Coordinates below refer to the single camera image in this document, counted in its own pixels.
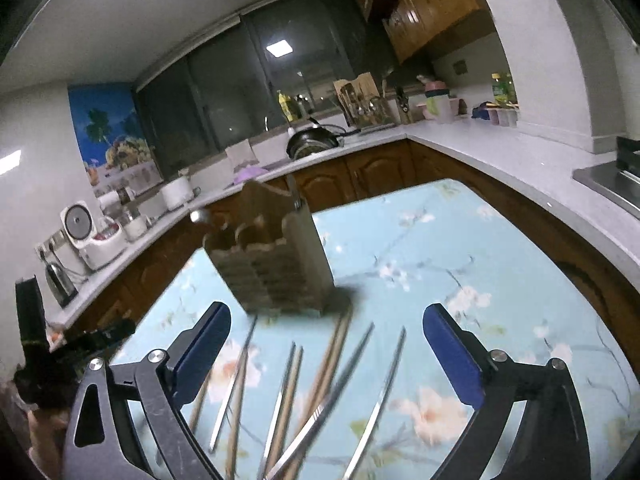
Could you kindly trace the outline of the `person's left hand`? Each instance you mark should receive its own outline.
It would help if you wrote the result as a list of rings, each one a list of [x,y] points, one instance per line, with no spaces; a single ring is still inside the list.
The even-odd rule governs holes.
[[[35,410],[27,413],[32,447],[29,457],[47,479],[58,479],[62,471],[62,448],[70,412]]]

